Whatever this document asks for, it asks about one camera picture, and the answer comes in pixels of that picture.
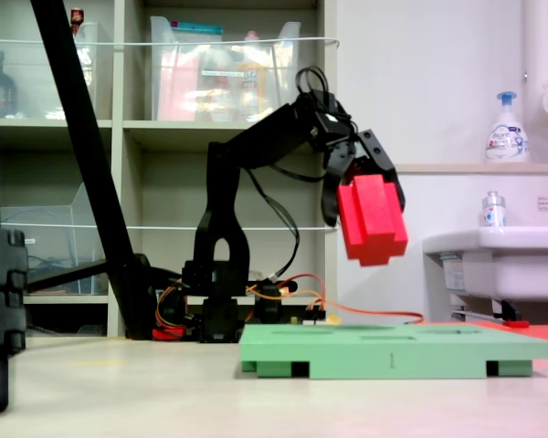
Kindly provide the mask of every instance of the shelf board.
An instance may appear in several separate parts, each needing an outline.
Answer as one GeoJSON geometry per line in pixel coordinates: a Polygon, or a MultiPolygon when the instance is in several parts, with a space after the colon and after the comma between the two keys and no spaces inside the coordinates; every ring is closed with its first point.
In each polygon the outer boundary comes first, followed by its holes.
{"type": "Polygon", "coordinates": [[[548,174],[548,164],[537,162],[397,164],[400,174],[548,174]]]}
{"type": "MultiPolygon", "coordinates": [[[[189,306],[201,306],[205,297],[188,297],[189,306]]],[[[283,306],[308,306],[314,297],[295,297],[282,300],[283,306]]],[[[237,303],[240,306],[253,306],[256,299],[254,297],[237,297],[237,303]]]]}
{"type": "Polygon", "coordinates": [[[200,9],[315,9],[318,0],[144,0],[147,6],[200,9]]]}
{"type": "Polygon", "coordinates": [[[108,304],[107,295],[32,295],[24,296],[25,304],[108,304]]]}
{"type": "MultiPolygon", "coordinates": [[[[99,120],[100,135],[111,151],[111,120],[99,120]]],[[[72,151],[65,120],[0,119],[0,151],[72,151]]]]}
{"type": "MultiPolygon", "coordinates": [[[[211,141],[226,142],[252,126],[247,122],[126,120],[123,128],[143,151],[207,152],[211,141]]],[[[296,153],[311,153],[308,145],[296,153]]]]}

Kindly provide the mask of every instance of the clear plastic bin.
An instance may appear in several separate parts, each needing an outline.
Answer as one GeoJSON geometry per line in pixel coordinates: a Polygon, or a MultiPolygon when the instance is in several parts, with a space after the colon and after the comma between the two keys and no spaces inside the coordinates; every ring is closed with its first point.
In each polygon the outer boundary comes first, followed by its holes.
{"type": "MultiPolygon", "coordinates": [[[[98,119],[111,117],[112,46],[98,23],[76,36],[79,61],[98,119]]],[[[64,120],[55,80],[42,44],[0,42],[0,118],[64,120]]]]}
{"type": "MultiPolygon", "coordinates": [[[[56,274],[61,269],[104,258],[100,236],[95,228],[93,212],[83,184],[71,205],[3,207],[0,209],[0,216],[3,228],[12,227],[25,234],[29,279],[44,274],[56,274]]],[[[108,293],[108,278],[105,274],[93,276],[53,287],[45,293],[105,295],[108,293]]]]}
{"type": "Polygon", "coordinates": [[[248,121],[295,100],[300,23],[287,23],[279,41],[179,45],[169,22],[151,17],[153,120],[248,121]]]}

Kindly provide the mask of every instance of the soap dispenser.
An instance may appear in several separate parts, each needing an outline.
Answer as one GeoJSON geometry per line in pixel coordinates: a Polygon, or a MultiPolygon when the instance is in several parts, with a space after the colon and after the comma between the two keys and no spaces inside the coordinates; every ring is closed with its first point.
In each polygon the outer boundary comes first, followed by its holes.
{"type": "Polygon", "coordinates": [[[530,147],[528,136],[518,118],[511,110],[511,102],[517,97],[513,91],[497,95],[501,100],[502,112],[493,125],[485,158],[487,162],[529,162],[530,147]]]}

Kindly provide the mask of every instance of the green tray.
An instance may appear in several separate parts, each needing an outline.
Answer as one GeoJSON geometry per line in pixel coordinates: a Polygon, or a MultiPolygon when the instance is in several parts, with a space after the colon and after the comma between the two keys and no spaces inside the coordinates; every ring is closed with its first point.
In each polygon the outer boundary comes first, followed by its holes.
{"type": "Polygon", "coordinates": [[[247,325],[242,370],[259,377],[465,379],[531,376],[548,340],[472,324],[247,325]]]}

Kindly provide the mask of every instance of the floor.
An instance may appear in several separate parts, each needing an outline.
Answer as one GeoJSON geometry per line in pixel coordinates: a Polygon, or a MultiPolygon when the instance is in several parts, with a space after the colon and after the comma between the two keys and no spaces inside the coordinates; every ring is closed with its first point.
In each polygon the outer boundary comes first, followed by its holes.
{"type": "Polygon", "coordinates": [[[237,345],[28,341],[0,438],[548,438],[548,360],[519,379],[257,380],[237,345]]]}

